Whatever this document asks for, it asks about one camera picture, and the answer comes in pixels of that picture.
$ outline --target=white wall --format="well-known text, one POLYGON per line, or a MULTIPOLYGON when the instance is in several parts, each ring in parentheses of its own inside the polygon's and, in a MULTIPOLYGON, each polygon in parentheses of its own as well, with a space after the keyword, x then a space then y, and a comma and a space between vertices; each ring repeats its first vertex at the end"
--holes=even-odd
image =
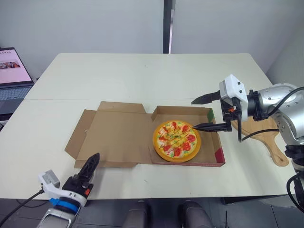
POLYGON ((58 53, 162 53, 163 0, 1 0, 0 22, 32 78, 58 53))
POLYGON ((176 0, 172 53, 250 53, 266 72, 304 19, 303 0, 176 0))
POLYGON ((274 84, 304 86, 304 22, 299 25, 266 75, 274 84))

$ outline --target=wooden pizza peel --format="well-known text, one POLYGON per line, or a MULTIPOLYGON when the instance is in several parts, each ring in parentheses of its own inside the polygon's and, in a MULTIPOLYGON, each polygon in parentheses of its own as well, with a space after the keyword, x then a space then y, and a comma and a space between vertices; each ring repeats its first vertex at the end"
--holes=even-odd
MULTIPOLYGON (((238 129, 237 121, 232 121, 231 125, 238 129)), ((248 118, 248 121, 242 122, 242 134, 249 135, 253 132, 264 129, 277 129, 276 123, 272 118, 268 118, 262 121, 254 121, 252 117, 248 118)), ((287 166, 289 161, 287 157, 280 151, 275 142, 275 137, 279 132, 264 132, 251 136, 253 139, 257 139, 264 143, 270 152, 270 156, 277 166, 287 166)))

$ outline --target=pizza box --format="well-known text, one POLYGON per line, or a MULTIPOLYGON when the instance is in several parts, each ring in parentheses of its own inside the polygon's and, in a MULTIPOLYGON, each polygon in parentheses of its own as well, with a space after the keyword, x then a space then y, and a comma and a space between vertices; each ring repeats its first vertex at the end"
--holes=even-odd
POLYGON ((200 132, 201 148, 197 155, 181 163, 169 162, 154 150, 155 128, 168 120, 192 125, 213 122, 211 108, 157 106, 147 114, 142 104, 101 102, 97 111, 84 110, 65 148, 81 168, 87 158, 100 153, 99 167, 133 167, 137 164, 166 164, 220 167, 225 158, 217 132, 200 132))

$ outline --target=pizza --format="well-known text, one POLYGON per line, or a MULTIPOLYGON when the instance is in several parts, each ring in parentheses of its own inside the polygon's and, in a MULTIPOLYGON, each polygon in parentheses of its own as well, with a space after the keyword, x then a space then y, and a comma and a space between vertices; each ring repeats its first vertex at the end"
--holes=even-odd
POLYGON ((186 162, 200 150, 200 135, 189 123, 171 120, 155 129, 153 145, 163 159, 170 162, 186 162))

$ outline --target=gray floor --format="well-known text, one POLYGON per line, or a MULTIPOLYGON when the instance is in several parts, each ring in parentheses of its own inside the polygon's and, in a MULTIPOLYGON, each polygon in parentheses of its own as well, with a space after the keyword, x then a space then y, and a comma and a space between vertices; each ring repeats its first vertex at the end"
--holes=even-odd
MULTIPOLYGON (((177 228, 177 206, 186 199, 147 199, 152 208, 153 228, 177 228)), ((246 201, 233 205, 222 205, 219 198, 195 198, 210 216, 216 228, 225 227, 225 211, 229 228, 303 228, 304 214, 297 208, 282 208, 263 204, 260 201, 246 201)), ((74 228, 117 228, 120 227, 136 199, 89 201, 82 208, 74 228)), ((27 204, 35 206, 42 201, 34 200, 27 204)), ((0 220, 18 203, 14 199, 0 199, 0 220)), ((38 208, 22 207, 3 228, 35 227, 46 210, 47 203, 38 208)))

